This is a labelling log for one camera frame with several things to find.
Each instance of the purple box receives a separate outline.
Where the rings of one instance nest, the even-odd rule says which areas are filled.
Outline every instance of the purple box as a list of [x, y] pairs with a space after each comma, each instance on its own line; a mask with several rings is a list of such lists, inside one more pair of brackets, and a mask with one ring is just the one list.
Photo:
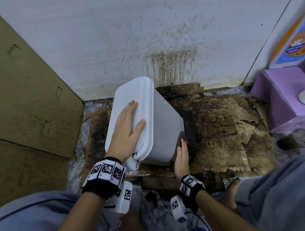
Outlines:
[[263, 70], [250, 92], [270, 104], [269, 131], [291, 132], [305, 129], [305, 105], [298, 96], [305, 90], [304, 66]]

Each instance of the white wall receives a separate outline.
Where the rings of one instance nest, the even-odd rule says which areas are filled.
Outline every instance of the white wall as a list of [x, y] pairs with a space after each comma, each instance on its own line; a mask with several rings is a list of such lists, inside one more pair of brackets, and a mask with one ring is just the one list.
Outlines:
[[2, 0], [0, 15], [83, 100], [241, 84], [289, 0]]
[[250, 69], [244, 84], [252, 84], [256, 80], [257, 73], [267, 69], [271, 55], [282, 37], [291, 26], [305, 13], [305, 0], [291, 0], [283, 15], [279, 19], [270, 37], [267, 39], [252, 68]]

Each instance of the wristband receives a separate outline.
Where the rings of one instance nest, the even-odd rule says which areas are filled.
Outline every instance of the wristband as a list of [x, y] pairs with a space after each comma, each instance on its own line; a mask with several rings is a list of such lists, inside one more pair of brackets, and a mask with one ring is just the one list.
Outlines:
[[83, 184], [83, 192], [91, 192], [108, 199], [118, 193], [126, 168], [119, 159], [106, 157], [97, 162]]
[[185, 207], [191, 209], [194, 213], [199, 208], [196, 203], [196, 195], [200, 190], [206, 190], [206, 188], [196, 177], [188, 175], [182, 177], [178, 195], [181, 197]]

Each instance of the trash can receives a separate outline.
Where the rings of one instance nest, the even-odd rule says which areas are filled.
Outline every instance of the trash can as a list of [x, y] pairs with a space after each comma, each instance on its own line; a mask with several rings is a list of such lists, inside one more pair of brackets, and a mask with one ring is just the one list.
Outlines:
[[108, 151], [117, 118], [126, 105], [139, 103], [133, 114], [132, 130], [141, 119], [146, 121], [134, 154], [125, 163], [128, 171], [135, 171], [141, 162], [157, 165], [169, 164], [175, 154], [180, 133], [184, 132], [183, 119], [154, 89], [153, 81], [146, 77], [135, 78], [115, 92], [105, 150]]

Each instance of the floor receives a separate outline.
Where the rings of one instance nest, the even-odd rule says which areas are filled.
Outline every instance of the floor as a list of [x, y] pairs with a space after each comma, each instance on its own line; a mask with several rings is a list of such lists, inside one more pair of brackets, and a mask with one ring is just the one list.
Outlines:
[[[255, 108], [259, 101], [249, 98], [248, 88], [204, 92], [199, 84], [161, 87], [160, 94], [177, 110], [185, 123], [189, 140], [191, 174], [213, 193], [224, 190], [223, 179], [266, 174], [302, 150], [280, 150]], [[83, 123], [70, 162], [67, 190], [78, 192], [93, 165], [105, 155], [105, 141], [112, 99], [88, 101]], [[178, 185], [172, 167], [140, 165], [127, 180], [144, 189], [174, 191]]]

